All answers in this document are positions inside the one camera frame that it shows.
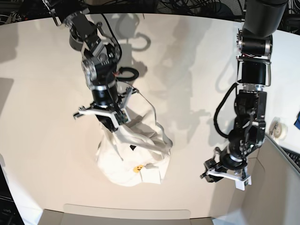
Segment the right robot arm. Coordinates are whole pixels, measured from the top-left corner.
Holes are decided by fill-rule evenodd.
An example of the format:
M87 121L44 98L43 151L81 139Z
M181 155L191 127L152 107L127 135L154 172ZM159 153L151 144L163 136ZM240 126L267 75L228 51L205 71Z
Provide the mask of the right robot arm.
M45 0L44 5L56 26L69 28L69 44L82 55L82 70L93 101L81 106L73 117L95 115L110 132L131 121L126 106L137 90L128 87L118 92L118 82L130 82L139 77L132 67L118 67L122 48L114 33L105 34L102 23L93 23L86 17L89 9L78 0Z

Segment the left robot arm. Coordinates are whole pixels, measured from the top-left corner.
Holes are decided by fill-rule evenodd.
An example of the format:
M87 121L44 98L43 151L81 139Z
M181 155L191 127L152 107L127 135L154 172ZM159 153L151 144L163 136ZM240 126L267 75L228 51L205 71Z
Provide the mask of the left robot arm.
M284 15L286 0L246 1L245 21L237 34L237 81L229 88L216 108L213 125L216 132L228 140L221 150L215 148L213 157L204 162L201 178L214 183L223 178L233 180L239 190L251 184L248 156L259 149L265 140L265 111L271 84L271 54L273 33ZM233 129L225 134L218 125L218 114L235 92Z

